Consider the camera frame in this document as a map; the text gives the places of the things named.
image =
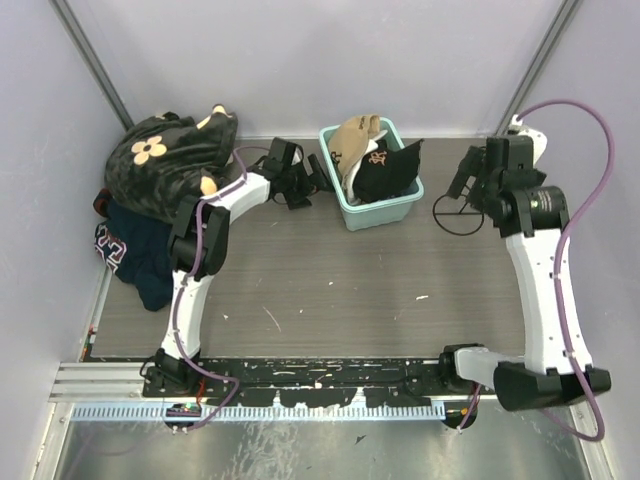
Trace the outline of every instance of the floor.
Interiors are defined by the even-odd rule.
[[[205,307],[203,355],[436,357],[467,342],[522,354],[518,287],[498,231],[487,222],[457,237],[431,215],[472,142],[424,143],[425,195],[400,223],[349,232],[328,193],[312,197],[311,208],[269,203],[236,221]],[[319,154],[317,141],[300,143]],[[479,217],[446,221],[468,231]],[[136,290],[113,278],[93,356],[151,355],[167,321],[168,308],[145,311]]]
[[[127,452],[124,455],[113,455]],[[480,403],[462,435],[439,421],[162,424],[75,422],[58,480],[582,480],[579,442],[541,414]]]

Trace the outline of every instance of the white wall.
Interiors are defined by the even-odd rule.
[[[584,217],[571,246],[572,277],[584,337],[596,364],[611,371],[601,398],[606,446],[620,469],[640,471],[640,3],[588,1],[578,10],[527,104],[571,97],[592,104],[609,121],[618,164],[604,195]],[[538,164],[561,186],[572,211],[602,174],[606,144],[595,121],[552,107],[528,121],[549,137]]]
[[[35,460],[97,287],[91,202],[122,129],[46,1],[0,17],[0,475]]]
[[[242,136],[363,112],[404,135],[495,130],[560,0],[71,0],[135,121],[225,102]]]

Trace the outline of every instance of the metal pole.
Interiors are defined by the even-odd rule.
[[[527,72],[522,77],[513,97],[511,97],[509,106],[505,110],[498,129],[496,130],[497,135],[504,134],[507,131],[511,118],[518,113],[520,107],[522,107],[527,95],[546,65],[547,60],[551,57],[551,53],[557,45],[560,36],[566,30],[573,15],[581,4],[582,0],[563,0],[562,5],[558,8],[556,16],[531,60]]]
[[[84,33],[84,30],[80,26],[80,23],[67,0],[49,0],[49,3],[57,13],[58,18],[73,40],[73,43],[80,52],[82,59],[85,61],[85,64],[89,68],[93,78],[98,83],[98,86],[100,87],[100,90],[102,90],[107,102],[111,105],[111,108],[118,117],[118,120],[122,123],[122,126],[125,130],[133,127],[134,123],[131,119],[131,115],[129,115],[124,102],[120,98],[120,95],[118,95],[118,91],[111,82],[107,71],[98,58],[98,55]]]

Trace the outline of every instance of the plastic bin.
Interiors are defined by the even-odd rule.
[[[392,222],[399,222],[407,216],[411,210],[411,205],[420,200],[424,195],[424,187],[419,178],[416,178],[411,186],[406,190],[405,195],[390,200],[382,200],[380,202],[369,203],[366,205],[349,205],[347,198],[340,186],[340,177],[336,172],[331,155],[329,153],[329,139],[340,125],[324,128],[320,131],[320,148],[327,165],[331,182],[336,190],[338,203],[342,210],[344,223],[352,232],[363,228],[375,227]],[[380,128],[387,130],[384,139],[391,150],[399,150],[404,148],[404,143],[393,122],[388,118],[380,118]]]

